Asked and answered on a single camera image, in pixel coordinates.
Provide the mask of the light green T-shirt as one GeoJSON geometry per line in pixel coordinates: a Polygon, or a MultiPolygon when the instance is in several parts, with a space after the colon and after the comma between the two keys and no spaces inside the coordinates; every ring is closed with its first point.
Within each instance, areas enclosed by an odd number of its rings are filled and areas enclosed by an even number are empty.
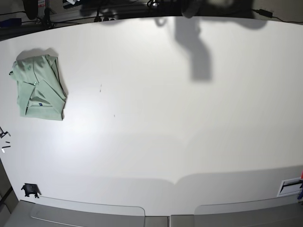
{"type": "Polygon", "coordinates": [[[57,57],[46,54],[16,60],[9,76],[17,83],[20,116],[63,120],[67,96],[60,83],[57,57]]]}

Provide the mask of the black table clamp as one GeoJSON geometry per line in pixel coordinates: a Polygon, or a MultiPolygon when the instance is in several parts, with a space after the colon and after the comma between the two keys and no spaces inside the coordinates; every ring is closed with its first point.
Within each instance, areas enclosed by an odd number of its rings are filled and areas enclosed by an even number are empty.
{"type": "Polygon", "coordinates": [[[21,190],[25,192],[25,197],[30,197],[33,194],[35,198],[39,198],[39,194],[41,194],[37,184],[25,183],[21,190]]]}

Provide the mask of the grey chair back left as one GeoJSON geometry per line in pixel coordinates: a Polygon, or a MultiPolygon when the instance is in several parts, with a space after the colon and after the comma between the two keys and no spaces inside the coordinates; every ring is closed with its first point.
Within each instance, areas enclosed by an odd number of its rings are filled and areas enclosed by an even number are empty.
{"type": "Polygon", "coordinates": [[[68,227],[143,227],[145,217],[83,212],[35,204],[32,218],[68,227]]]}

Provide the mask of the grey chair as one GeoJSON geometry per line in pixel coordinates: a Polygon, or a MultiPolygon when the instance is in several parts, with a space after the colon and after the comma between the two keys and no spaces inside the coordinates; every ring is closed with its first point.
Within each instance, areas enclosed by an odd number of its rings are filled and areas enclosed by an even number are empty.
{"type": "Polygon", "coordinates": [[[259,201],[201,205],[194,212],[195,227],[259,227],[289,224],[303,218],[303,206],[295,196],[259,201]]]}
{"type": "Polygon", "coordinates": [[[68,227],[143,227],[145,217],[83,212],[35,204],[32,218],[68,227]]]}

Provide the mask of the grey chair back right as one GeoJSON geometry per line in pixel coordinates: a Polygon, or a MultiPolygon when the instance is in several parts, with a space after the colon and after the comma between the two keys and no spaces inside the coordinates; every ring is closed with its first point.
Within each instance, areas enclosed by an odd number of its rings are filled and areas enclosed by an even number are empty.
{"type": "Polygon", "coordinates": [[[201,205],[194,212],[195,227],[259,227],[289,224],[303,218],[303,206],[295,196],[259,201],[201,205]]]}

